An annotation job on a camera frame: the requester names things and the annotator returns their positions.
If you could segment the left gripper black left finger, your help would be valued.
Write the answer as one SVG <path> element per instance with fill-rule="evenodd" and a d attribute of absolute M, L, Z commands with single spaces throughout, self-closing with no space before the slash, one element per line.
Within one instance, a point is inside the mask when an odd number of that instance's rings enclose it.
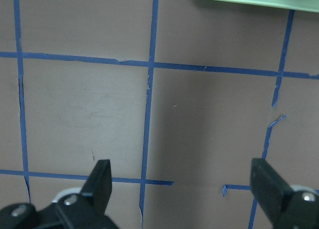
<path fill-rule="evenodd" d="M 109 159 L 99 160 L 83 185 L 80 195 L 99 213 L 104 214 L 112 193 L 112 174 Z"/>

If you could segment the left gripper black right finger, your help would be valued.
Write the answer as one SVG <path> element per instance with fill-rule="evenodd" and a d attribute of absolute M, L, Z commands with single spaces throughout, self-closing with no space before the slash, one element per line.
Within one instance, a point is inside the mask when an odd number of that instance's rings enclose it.
<path fill-rule="evenodd" d="M 286 211 L 294 190 L 263 158 L 251 161 L 250 188 L 270 223 L 276 224 Z"/>

